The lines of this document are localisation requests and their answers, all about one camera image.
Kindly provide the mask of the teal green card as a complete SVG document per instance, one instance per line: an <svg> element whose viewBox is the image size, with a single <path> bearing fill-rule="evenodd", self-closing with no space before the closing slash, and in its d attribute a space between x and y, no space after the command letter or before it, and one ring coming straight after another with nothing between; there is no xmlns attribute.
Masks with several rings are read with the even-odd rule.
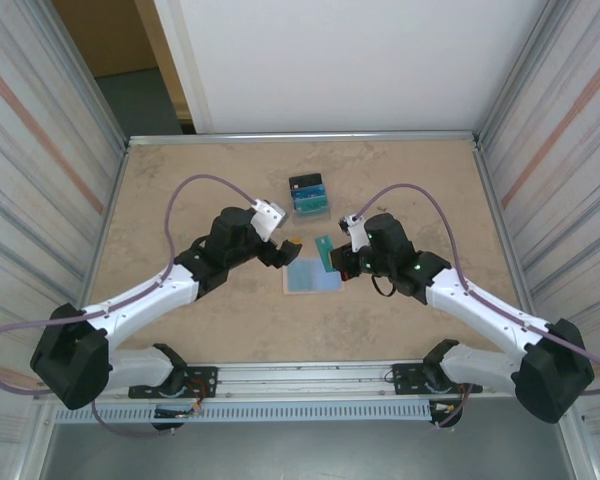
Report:
<svg viewBox="0 0 600 480"><path fill-rule="evenodd" d="M332 239L329 235L323 235L315 239L315 245L318 250L324 270L327 273L333 273L336 269L332 265L330 253L334 249Z"/></svg>

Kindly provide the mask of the clear acrylic card stand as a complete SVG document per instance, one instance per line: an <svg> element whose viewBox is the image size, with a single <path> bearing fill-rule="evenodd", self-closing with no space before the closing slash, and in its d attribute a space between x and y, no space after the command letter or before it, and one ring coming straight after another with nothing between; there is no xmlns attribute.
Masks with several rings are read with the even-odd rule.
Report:
<svg viewBox="0 0 600 480"><path fill-rule="evenodd" d="M330 202L329 202L329 198L328 198L328 195L327 195L327 189L326 189L326 195L325 195L325 196L326 196L326 197L327 197L327 199L328 199L328 203L329 203L329 206L328 206L328 208L327 208L325 211L323 211L323 212L317 212L316 214L310 214L310 215L302 215L302 214L298 214L298 213L297 213L297 212L294 210L294 207L293 207L293 199L291 198L291 206L292 206L292 210L293 210L293 213L294 213L295 217L296 217L298 220L317 220L319 217L329 216L329 214L330 214Z"/></svg>

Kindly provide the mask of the green patterned card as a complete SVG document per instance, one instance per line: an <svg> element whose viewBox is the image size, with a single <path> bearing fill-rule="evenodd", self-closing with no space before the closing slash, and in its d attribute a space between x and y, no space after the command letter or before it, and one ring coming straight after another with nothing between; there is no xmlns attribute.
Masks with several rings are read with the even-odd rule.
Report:
<svg viewBox="0 0 600 480"><path fill-rule="evenodd" d="M329 206L326 196L294 198L293 207L298 214L310 215L325 211Z"/></svg>

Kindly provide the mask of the black card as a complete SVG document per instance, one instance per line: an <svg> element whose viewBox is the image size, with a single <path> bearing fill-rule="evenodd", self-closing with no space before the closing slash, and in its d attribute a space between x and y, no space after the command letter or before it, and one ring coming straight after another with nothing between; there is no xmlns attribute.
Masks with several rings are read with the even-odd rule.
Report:
<svg viewBox="0 0 600 480"><path fill-rule="evenodd" d="M292 176L288 181L291 190L310 188L323 184L322 175L320 173Z"/></svg>

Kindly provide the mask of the brown wooden door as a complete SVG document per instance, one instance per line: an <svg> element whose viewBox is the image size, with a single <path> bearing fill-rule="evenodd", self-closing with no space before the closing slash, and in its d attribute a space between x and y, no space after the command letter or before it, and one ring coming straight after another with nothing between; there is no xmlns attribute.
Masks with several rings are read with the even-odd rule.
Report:
<svg viewBox="0 0 600 480"><path fill-rule="evenodd" d="M135 0L51 0L95 78L157 67Z"/></svg>

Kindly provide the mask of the thin aluminium table rail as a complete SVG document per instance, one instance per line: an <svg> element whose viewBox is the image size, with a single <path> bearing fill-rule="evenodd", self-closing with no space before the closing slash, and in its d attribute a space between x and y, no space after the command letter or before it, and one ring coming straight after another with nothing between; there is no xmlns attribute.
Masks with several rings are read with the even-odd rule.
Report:
<svg viewBox="0 0 600 480"><path fill-rule="evenodd" d="M265 143L381 142L381 141L469 141L475 135L463 130L418 130L379 132L239 133L131 136L130 147L162 145L234 145Z"/></svg>

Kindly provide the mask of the aluminium side rail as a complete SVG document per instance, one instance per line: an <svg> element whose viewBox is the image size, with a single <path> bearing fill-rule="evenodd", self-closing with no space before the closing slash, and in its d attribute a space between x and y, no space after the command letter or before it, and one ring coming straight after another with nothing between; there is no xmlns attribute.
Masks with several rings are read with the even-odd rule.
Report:
<svg viewBox="0 0 600 480"><path fill-rule="evenodd" d="M89 304L89 301L91 300L95 288L95 283L97 280L97 275L100 269L104 248L110 231L111 222L114 216L115 208L122 187L122 182L124 180L125 171L128 165L129 155L130 146L127 145L122 152L119 165L116 169L113 182L109 189L109 196L107 198L104 211L101 215L100 229L96 238L93 254L91 256L91 263L89 264L86 278L81 287L78 298L73 302L73 306L76 309L78 309L79 307L86 307Z"/></svg>
<svg viewBox="0 0 600 480"><path fill-rule="evenodd" d="M535 310L526 282L522 278L521 267L485 159L476 144L472 147L472 154L518 305L518 307L512 306L497 295L476 285L471 296L481 304L481 315L485 315L484 320L487 323L485 327L479 327L478 331L489 338L502 352L518 360L526 354L525 341L536 343L541 338L540 335L528 330L528 325L537 320L537 317L534 316Z"/></svg>

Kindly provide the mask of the wide aluminium frame rail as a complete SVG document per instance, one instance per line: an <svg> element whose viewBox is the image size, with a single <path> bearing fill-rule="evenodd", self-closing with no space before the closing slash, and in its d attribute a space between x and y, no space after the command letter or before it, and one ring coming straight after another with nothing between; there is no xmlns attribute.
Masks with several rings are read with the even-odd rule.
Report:
<svg viewBox="0 0 600 480"><path fill-rule="evenodd" d="M453 347L446 355L456 362L452 381L468 383L467 391L495 391L512 394L511 375L517 366L504 355ZM81 408L105 392L122 391L137 385L162 384L175 368L215 366L219 369L216 396L230 395L357 395L373 391L395 394L394 387L384 380L396 363L423 362L439 366L434 358L422 361L387 362L295 362L295 363L236 363L222 365L193 365L185 363L174 353L156 348L124 350L112 359L93 365L63 366L56 373L45 375L48 387L69 409Z"/></svg>

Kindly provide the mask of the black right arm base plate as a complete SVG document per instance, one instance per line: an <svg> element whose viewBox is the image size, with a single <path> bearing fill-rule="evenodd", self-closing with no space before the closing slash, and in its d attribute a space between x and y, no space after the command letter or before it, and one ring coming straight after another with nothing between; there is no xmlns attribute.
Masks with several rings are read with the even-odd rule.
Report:
<svg viewBox="0 0 600 480"><path fill-rule="evenodd" d="M439 366L423 362L393 364L384 380L394 387L396 395L461 395L469 388L468 383L452 381Z"/></svg>

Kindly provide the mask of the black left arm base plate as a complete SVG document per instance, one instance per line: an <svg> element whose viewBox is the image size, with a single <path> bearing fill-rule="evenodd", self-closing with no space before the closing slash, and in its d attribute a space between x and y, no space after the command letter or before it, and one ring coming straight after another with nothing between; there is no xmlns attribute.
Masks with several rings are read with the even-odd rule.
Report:
<svg viewBox="0 0 600 480"><path fill-rule="evenodd" d="M215 366L175 368L160 385L137 385L128 389L131 399L195 399L214 398L219 369Z"/></svg>

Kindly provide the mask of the aluminium frame post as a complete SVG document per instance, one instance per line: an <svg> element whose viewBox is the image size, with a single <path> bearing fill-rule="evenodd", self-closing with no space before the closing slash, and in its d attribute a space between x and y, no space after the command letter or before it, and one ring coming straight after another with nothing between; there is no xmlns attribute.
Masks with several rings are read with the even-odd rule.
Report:
<svg viewBox="0 0 600 480"><path fill-rule="evenodd" d="M114 112L51 0L41 0L41 2L44 4L47 15L53 24L55 35L63 51L61 56L69 62L71 70L70 78L73 85L78 90L82 100L86 103L86 106L109 144L122 154L125 154L128 150L128 137L124 134Z"/></svg>
<svg viewBox="0 0 600 480"><path fill-rule="evenodd" d="M524 41L512 67L507 74L505 81L499 90L499 93L495 97L491 106L488 109L488 112L482 121L480 128L476 130L474 139L476 142L479 142L482 137L486 134L488 129L491 127L491 124L495 121L497 114L504 109L504 103L507 95L513 88L513 85L518 78L520 71L526 61L526 58L530 54L532 48L536 43L536 38L541 33L544 24L546 23L547 16L551 13L553 8L554 0L543 0L542 8L540 10L538 18L534 21L532 28L529 31L529 34Z"/></svg>

